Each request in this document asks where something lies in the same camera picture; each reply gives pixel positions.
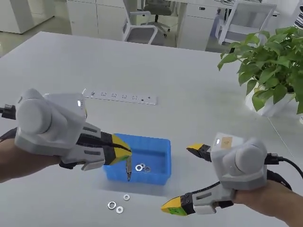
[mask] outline white drawer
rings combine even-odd
[[[97,4],[124,8],[123,0],[97,0]]]
[[[188,4],[186,9],[186,15],[192,17],[214,19],[217,16],[217,8],[211,6]]]

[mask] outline white flower pot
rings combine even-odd
[[[282,98],[275,105],[274,105],[274,98],[270,97],[266,101],[264,107],[261,108],[259,111],[256,111],[256,109],[252,103],[252,96],[255,93],[255,88],[246,96],[245,104],[250,110],[257,112],[261,116],[266,116],[266,117],[274,116],[276,113],[280,112],[286,106],[286,104],[288,104],[294,97],[293,94],[286,94],[285,97]]]

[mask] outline white power strip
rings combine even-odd
[[[157,104],[157,97],[148,96],[148,95],[135,95],[129,93],[116,92],[116,91],[114,92],[96,91],[87,88],[83,90],[82,94],[86,98],[112,100],[112,101],[120,101],[127,103],[140,103],[140,104],[148,104],[148,105]]]

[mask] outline label sticker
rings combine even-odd
[[[232,137],[223,137],[221,141],[221,148],[223,149],[232,148]]]

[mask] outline white chair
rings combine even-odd
[[[123,0],[123,2],[125,5],[126,20],[122,28],[122,41],[163,46],[165,41],[163,34],[158,32],[158,28],[155,25],[148,25],[151,13],[149,11],[130,12],[127,0]],[[132,23],[132,18],[137,15],[145,15],[145,25],[134,25]]]
[[[226,23],[219,20],[216,30],[219,44],[241,42],[246,35],[264,30],[275,9],[273,4],[236,1]]]

